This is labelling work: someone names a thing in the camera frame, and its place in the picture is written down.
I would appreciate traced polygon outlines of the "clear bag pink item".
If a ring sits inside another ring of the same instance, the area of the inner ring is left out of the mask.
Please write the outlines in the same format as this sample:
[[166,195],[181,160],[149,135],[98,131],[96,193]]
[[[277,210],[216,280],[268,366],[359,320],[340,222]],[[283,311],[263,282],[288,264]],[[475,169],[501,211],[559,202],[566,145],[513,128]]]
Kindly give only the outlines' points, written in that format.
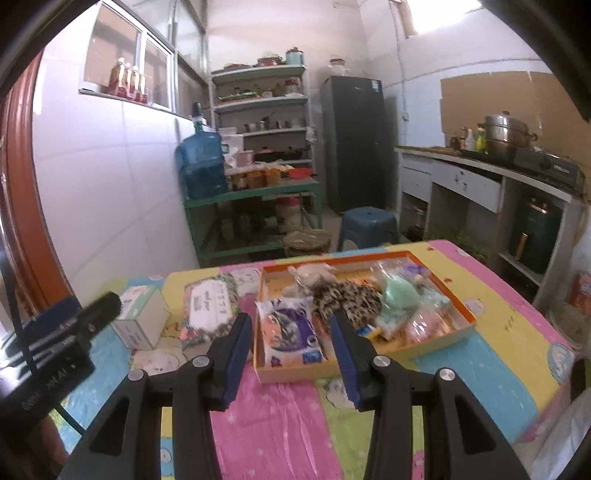
[[452,328],[437,311],[421,310],[408,322],[405,332],[409,344],[419,344],[446,336],[452,332]]

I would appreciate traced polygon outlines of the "leopard print cloth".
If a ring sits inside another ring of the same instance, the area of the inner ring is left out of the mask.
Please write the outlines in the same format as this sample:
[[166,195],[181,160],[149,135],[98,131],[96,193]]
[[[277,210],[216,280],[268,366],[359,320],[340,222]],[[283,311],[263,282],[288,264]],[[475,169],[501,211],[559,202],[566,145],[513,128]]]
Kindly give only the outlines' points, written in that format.
[[344,280],[325,284],[315,288],[312,296],[315,313],[327,328],[335,312],[344,312],[356,330],[374,324],[381,312],[380,292],[365,283]]

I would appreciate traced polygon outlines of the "mint green item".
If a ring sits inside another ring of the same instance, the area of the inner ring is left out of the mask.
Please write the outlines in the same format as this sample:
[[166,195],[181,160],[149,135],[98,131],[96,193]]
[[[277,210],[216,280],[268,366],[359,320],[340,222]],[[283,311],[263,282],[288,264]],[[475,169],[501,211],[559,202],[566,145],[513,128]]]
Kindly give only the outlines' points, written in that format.
[[387,339],[401,331],[417,312],[421,295],[409,280],[396,273],[384,276],[381,312],[376,325]]

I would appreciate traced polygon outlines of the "purple cartoon wipes pack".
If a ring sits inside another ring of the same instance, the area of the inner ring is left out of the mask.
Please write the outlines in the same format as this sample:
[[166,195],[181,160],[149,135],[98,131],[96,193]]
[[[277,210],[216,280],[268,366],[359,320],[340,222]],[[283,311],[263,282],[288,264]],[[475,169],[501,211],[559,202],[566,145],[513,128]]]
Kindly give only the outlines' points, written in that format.
[[256,303],[266,366],[283,368],[325,362],[312,323],[311,306],[311,296]]

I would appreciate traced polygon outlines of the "purple plush toy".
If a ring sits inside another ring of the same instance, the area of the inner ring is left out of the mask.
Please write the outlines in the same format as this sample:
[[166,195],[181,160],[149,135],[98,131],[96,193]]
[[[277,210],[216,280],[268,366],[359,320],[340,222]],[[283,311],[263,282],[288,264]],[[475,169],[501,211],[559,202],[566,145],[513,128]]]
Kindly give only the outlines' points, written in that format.
[[402,266],[400,275],[415,287],[421,287],[430,279],[431,271],[425,266],[407,263]]

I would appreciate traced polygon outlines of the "pink plush bunny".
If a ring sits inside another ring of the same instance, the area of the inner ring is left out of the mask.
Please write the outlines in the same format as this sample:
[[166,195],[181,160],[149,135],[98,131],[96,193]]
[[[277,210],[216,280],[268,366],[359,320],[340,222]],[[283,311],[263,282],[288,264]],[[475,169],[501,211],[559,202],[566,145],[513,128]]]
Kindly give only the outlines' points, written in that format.
[[303,298],[314,293],[315,288],[335,283],[335,268],[327,263],[308,263],[290,266],[287,272],[294,279],[294,284],[283,289],[283,296]]

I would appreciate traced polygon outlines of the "grey green tissue pack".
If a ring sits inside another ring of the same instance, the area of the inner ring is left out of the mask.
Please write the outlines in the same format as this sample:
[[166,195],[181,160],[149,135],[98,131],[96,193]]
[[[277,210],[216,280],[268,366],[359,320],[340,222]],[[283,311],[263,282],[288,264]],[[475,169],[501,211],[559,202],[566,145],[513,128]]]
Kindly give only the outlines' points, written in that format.
[[421,309],[426,311],[435,311],[438,313],[447,312],[452,306],[451,299],[432,288],[425,287],[421,294]]

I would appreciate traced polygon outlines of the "orange gold shallow box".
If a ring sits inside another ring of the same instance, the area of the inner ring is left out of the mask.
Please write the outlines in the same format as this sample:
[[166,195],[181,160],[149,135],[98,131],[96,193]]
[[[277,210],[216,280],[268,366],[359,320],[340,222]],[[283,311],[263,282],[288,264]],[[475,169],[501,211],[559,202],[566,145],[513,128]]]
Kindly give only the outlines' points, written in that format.
[[457,343],[477,325],[435,261],[410,250],[263,267],[257,305],[253,365],[266,384],[337,375],[329,327],[337,311],[396,360]]

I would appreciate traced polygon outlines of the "green white tissue box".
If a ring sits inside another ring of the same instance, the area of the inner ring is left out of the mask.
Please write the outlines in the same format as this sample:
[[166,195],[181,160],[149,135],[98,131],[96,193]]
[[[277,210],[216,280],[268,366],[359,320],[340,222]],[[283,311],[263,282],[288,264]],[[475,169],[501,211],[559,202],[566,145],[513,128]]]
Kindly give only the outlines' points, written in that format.
[[120,296],[120,314],[111,326],[128,348],[156,348],[170,312],[160,289],[154,285],[131,286]]

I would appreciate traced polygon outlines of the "woven round stool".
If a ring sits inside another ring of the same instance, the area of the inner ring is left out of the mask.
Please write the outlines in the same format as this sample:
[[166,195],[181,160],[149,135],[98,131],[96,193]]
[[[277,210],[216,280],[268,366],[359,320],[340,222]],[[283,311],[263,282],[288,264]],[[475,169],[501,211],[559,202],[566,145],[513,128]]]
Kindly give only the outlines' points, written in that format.
[[287,257],[322,255],[329,252],[332,236],[324,229],[291,231],[283,237]]

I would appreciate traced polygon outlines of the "blue plastic stool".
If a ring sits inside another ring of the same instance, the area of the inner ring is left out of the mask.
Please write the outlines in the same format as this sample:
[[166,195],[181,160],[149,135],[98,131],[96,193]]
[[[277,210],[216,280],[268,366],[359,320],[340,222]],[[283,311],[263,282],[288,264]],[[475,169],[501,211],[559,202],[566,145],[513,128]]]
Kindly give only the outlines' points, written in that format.
[[338,251],[342,251],[346,240],[352,241],[358,249],[399,244],[398,221],[392,213],[383,209],[370,206],[353,208],[342,215]]

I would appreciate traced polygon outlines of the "floral tissue pack large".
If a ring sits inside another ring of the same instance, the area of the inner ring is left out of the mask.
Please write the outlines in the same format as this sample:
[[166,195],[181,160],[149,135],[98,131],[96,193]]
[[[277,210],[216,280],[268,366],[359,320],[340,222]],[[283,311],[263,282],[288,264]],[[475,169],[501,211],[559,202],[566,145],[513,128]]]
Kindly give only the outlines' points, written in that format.
[[204,355],[211,343],[228,334],[239,312],[238,287],[229,274],[186,285],[179,332],[186,359]]

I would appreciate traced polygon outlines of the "green metal shelf table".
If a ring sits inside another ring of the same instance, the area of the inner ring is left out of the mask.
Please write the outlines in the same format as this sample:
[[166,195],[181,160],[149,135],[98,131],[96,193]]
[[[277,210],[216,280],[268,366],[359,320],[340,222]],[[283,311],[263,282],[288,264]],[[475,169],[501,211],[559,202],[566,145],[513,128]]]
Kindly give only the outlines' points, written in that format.
[[285,180],[279,185],[229,191],[183,202],[198,264],[283,250],[276,201],[297,200],[297,220],[322,227],[321,185],[314,179]]

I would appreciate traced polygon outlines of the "dark green air fryer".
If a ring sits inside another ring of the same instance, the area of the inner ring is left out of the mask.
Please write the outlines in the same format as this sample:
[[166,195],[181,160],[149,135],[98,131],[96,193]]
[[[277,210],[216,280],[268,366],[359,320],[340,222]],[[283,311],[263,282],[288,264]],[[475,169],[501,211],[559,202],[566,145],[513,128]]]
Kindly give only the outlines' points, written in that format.
[[562,210],[541,198],[523,196],[515,215],[509,253],[536,274],[544,274],[558,236]]

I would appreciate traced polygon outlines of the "grey kitchen counter cabinet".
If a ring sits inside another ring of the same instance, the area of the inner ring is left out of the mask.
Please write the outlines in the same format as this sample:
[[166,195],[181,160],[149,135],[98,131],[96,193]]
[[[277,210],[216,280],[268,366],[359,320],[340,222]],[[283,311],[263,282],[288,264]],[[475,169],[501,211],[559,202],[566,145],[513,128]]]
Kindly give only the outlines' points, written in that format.
[[[539,310],[560,295],[588,206],[579,196],[498,165],[432,149],[398,147],[397,200],[400,229],[420,226],[428,239],[464,247]],[[550,236],[547,267],[524,264],[512,240],[525,228],[528,203],[558,221]]]

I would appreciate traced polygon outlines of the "red bowl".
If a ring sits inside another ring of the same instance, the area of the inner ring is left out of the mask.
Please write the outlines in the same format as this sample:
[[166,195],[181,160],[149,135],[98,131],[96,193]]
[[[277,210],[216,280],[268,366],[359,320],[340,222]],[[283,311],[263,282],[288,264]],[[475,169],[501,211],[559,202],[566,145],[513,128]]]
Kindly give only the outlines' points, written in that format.
[[290,179],[293,180],[305,180],[310,179],[314,175],[314,169],[308,167],[297,167],[291,168],[287,171]]

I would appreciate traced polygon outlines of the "blue water jug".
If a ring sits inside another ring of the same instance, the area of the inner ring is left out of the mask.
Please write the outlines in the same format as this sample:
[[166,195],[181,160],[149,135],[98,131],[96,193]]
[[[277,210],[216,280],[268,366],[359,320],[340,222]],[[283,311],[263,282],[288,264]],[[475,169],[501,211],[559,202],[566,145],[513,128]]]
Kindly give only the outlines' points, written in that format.
[[201,104],[191,105],[194,134],[185,138],[175,150],[175,164],[183,196],[202,200],[228,192],[224,173],[221,135],[204,128]]

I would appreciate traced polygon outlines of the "black refrigerator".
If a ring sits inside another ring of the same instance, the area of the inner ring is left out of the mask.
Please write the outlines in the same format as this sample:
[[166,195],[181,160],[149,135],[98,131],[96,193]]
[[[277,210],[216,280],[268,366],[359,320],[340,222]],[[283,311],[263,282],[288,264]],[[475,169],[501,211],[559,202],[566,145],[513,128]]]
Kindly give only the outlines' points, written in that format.
[[329,207],[383,208],[391,140],[379,80],[331,76],[322,85],[325,183]]

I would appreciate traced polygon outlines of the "gas stove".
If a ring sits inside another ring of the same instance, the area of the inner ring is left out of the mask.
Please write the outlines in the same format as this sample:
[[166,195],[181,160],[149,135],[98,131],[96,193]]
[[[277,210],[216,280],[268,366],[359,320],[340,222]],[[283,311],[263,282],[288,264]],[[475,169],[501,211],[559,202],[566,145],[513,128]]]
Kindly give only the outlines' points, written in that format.
[[559,156],[533,149],[517,149],[513,158],[516,168],[582,190],[585,176],[578,165]]

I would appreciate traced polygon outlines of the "steel steamer pot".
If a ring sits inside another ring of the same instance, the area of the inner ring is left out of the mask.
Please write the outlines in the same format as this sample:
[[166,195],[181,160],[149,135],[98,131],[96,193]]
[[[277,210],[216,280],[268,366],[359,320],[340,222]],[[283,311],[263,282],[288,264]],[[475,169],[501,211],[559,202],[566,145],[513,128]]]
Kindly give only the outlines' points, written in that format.
[[529,126],[509,111],[487,115],[484,121],[486,151],[489,155],[511,157],[519,148],[528,149],[538,140]]

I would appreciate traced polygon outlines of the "white storage shelf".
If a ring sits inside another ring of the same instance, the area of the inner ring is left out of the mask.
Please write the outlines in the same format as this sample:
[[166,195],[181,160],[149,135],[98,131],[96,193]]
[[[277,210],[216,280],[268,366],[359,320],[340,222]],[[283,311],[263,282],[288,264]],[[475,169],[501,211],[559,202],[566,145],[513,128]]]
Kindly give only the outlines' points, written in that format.
[[315,169],[310,75],[301,64],[228,64],[211,74],[211,122],[271,161]]

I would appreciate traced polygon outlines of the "brown wooden door frame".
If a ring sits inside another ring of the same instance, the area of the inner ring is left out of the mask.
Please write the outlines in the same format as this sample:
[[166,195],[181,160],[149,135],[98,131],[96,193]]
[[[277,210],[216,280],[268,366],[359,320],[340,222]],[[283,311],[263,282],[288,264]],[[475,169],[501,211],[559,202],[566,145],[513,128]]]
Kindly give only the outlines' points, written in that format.
[[71,294],[42,212],[33,155],[33,99],[42,56],[37,55],[1,102],[1,240],[29,314]]

